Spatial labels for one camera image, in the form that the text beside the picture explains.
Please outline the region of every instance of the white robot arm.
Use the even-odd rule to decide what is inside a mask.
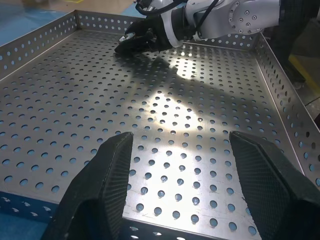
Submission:
[[[281,0],[138,0],[147,18],[134,22],[116,52],[154,52],[176,48],[185,40],[254,34],[279,24]]]

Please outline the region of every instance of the yellow marking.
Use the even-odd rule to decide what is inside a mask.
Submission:
[[[315,94],[320,94],[320,87],[313,80],[313,78],[310,76],[310,74],[307,72],[307,70],[301,65],[299,60],[294,55],[290,55],[289,61],[299,71],[299,73],[304,77],[305,83],[308,85],[308,87],[311,89],[311,91]]]
[[[83,2],[84,0],[74,0],[74,1],[72,1],[72,0],[64,0],[65,2],[69,2],[69,3],[74,3],[74,4],[79,4],[79,3],[81,3],[81,2]]]

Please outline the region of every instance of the perforated metal tray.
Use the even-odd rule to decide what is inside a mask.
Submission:
[[[48,222],[99,145],[131,131],[123,237],[261,239],[229,132],[277,144],[319,187],[319,130],[262,34],[116,55],[137,20],[74,11],[0,48],[0,210]]]

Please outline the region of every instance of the floor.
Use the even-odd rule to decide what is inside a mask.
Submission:
[[[0,6],[0,46],[75,9],[141,17],[133,0],[0,0]],[[294,55],[290,60],[306,79],[297,92],[314,119],[320,112],[320,58]],[[46,226],[0,213],[1,240],[37,240]]]

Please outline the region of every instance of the perforated metal wall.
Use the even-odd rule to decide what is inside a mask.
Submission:
[[[255,51],[258,64],[304,175],[313,184],[320,187],[319,129],[308,114],[263,36],[259,38]]]
[[[71,12],[0,47],[0,80],[63,40],[77,29]]]
[[[114,14],[96,13],[88,11],[76,11],[79,27],[86,30],[103,31],[108,33],[124,34],[127,28],[136,21],[144,18],[121,16]],[[258,33],[251,35],[228,34],[215,39],[200,41],[192,40],[193,44],[215,46],[221,48],[251,50],[255,47]]]

